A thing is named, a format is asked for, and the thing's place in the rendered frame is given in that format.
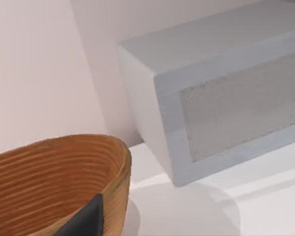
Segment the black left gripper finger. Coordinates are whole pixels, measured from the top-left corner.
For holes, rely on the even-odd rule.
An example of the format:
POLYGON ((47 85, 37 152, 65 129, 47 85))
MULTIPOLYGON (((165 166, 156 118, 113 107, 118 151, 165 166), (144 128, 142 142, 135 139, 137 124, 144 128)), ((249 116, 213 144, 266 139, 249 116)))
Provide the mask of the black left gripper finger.
POLYGON ((96 194, 54 236, 103 236, 103 197, 96 194))

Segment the pale microwave oven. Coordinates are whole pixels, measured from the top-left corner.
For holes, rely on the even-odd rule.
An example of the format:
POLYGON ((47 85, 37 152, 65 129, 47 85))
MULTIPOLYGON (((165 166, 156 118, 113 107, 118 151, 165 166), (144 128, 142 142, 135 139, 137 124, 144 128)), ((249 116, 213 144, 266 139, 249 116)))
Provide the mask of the pale microwave oven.
POLYGON ((136 128, 175 186, 295 142, 295 1, 118 44, 136 128))

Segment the brown woven basket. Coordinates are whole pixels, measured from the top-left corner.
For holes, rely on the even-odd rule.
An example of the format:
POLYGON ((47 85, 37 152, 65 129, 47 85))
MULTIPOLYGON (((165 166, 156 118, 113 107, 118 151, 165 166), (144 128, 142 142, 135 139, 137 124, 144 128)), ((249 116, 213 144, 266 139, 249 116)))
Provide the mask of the brown woven basket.
POLYGON ((103 232, 121 236, 132 157, 120 139, 80 134, 0 154, 0 236, 56 236, 94 197, 103 199, 103 232))

